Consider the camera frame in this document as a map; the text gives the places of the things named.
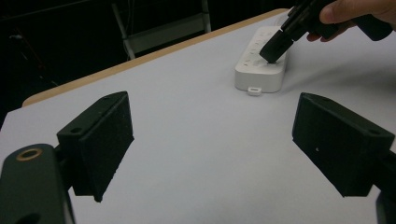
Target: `power outlet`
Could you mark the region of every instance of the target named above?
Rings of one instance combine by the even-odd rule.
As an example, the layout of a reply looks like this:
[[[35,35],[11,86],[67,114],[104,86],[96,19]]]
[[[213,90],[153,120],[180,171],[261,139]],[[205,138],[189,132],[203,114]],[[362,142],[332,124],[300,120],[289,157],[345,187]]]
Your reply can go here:
[[[260,95],[262,92],[279,91],[282,87],[287,52],[276,63],[268,63],[259,54],[279,28],[280,26],[263,26],[248,43],[235,67],[235,87],[238,90],[247,91],[250,95]]]

